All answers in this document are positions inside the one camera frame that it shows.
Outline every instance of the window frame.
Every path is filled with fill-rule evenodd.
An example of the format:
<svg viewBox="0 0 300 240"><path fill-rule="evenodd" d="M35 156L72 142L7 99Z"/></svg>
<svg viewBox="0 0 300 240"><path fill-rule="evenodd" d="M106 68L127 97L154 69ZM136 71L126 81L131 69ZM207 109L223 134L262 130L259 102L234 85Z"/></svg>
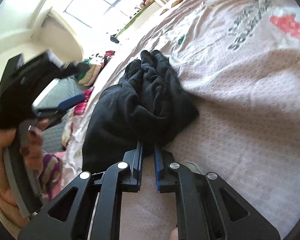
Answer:
<svg viewBox="0 0 300 240"><path fill-rule="evenodd" d="M71 13L67 12L68 7L70 6L70 4L73 2L74 0L71 0L71 2L68 4L68 6L66 7L66 9L64 10L64 13L70 15L71 17L75 18L76 20L78 20L79 22L81 22L82 24L86 25L87 27L91 28L91 26L89 26L88 24L86 24L85 22L83 22L82 20L78 19L76 16L72 15ZM116 0L113 4L109 3L106 0L103 0L104 2L106 2L107 4L109 4L109 8L103 13L103 15L105 15L107 12L109 12L112 8L115 8L115 6L121 1L121 0ZM128 15L126 15L123 11L117 9L118 11L120 11L121 13L123 13L125 16L128 17Z"/></svg>

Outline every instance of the white wall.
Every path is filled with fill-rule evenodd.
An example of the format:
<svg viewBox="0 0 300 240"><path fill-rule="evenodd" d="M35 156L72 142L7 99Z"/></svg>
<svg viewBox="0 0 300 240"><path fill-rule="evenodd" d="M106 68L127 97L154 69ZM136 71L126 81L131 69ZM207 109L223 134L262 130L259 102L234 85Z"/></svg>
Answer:
<svg viewBox="0 0 300 240"><path fill-rule="evenodd" d="M157 11L161 6L153 2L150 4L136 20L126 29L123 33L118 36L118 40L123 42L124 40L129 39L134 33Z"/></svg>
<svg viewBox="0 0 300 240"><path fill-rule="evenodd" d="M0 5L0 53L31 39L31 20L41 0L3 0Z"/></svg>
<svg viewBox="0 0 300 240"><path fill-rule="evenodd" d="M40 34L38 41L52 49L55 54L66 55L67 61L82 61L82 47L74 31L67 29L67 24L63 21L61 17L45 19L38 33Z"/></svg>
<svg viewBox="0 0 300 240"><path fill-rule="evenodd" d="M44 6L42 7L42 10L38 15L36 23L34 24L35 28L37 26L41 26L43 21L41 17L46 17L47 12L50 10L51 6L53 6L53 10L55 10L75 31L77 41L83 47L84 58L89 57L91 54L103 53L107 50L119 51L121 49L121 44L115 44L111 42L109 37L110 34L106 35L102 32L98 32L97 30L92 30L91 28L85 26L84 24L64 12L71 1L72 0L46 0ZM159 8L159 4L153 3L146 9L146 11L142 13L139 18L136 19L133 26L131 26L129 30L131 31L138 29ZM56 28L55 26L53 26L52 22L45 22L43 28L41 28L40 31L36 32L33 38L35 40L48 44L53 40L60 41L59 49L68 50L68 42L61 42L60 37L62 35L62 32L57 33L55 30Z"/></svg>

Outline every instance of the wrinkled fabric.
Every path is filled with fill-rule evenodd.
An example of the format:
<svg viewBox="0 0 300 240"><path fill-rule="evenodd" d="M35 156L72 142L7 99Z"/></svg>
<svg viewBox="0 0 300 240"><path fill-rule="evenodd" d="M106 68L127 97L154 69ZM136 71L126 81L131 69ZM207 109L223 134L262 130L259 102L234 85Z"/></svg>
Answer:
<svg viewBox="0 0 300 240"><path fill-rule="evenodd" d="M106 171L135 149L138 139L159 146L172 141L198 116L189 97L161 52L142 51L141 60L128 64L93 110L82 147L83 170Z"/></svg>
<svg viewBox="0 0 300 240"><path fill-rule="evenodd" d="M67 122L63 128L63 133L61 137L61 144L64 148L67 147L68 141L72 135L73 132L73 118L74 116L81 116L84 114L84 111L86 110L89 98L93 92L94 87L91 87L83 92L83 95L85 97L84 101L77 104L73 111L69 114Z"/></svg>

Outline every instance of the black device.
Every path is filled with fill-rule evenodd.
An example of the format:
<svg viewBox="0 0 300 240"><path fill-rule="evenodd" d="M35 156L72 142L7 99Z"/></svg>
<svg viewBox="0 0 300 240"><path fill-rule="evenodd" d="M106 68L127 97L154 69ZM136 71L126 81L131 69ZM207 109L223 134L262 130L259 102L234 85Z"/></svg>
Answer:
<svg viewBox="0 0 300 240"><path fill-rule="evenodd" d="M24 63L23 55L8 60L0 81L0 129L17 128L12 144L4 149L3 161L10 188L23 218L42 207L41 187L36 171L24 165L20 147L28 143L28 129L39 120L50 119L50 128L61 122L67 110L85 100L77 95L55 108L33 108L34 100L56 77L76 72L73 63L66 65L48 50Z"/></svg>
<svg viewBox="0 0 300 240"><path fill-rule="evenodd" d="M122 193L140 190L143 152L139 141L105 172L79 174L18 239L119 240ZM176 194L179 240L280 240L278 231L216 173L193 173L157 147L154 161L157 190Z"/></svg>

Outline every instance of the gray mattress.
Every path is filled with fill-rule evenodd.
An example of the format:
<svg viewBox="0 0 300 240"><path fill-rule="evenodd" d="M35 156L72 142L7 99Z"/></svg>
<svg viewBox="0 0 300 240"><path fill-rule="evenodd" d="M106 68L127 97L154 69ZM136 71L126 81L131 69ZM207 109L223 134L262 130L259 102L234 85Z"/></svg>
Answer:
<svg viewBox="0 0 300 240"><path fill-rule="evenodd" d="M55 87L51 89L51 91L37 105L37 108L55 107L60 102L73 97L86 89L87 87L79 85L72 77L60 79L57 85L55 85ZM66 124L67 116L68 114L62 118L62 122L60 124L43 131L44 141L42 150L49 153L63 151L61 136Z"/></svg>

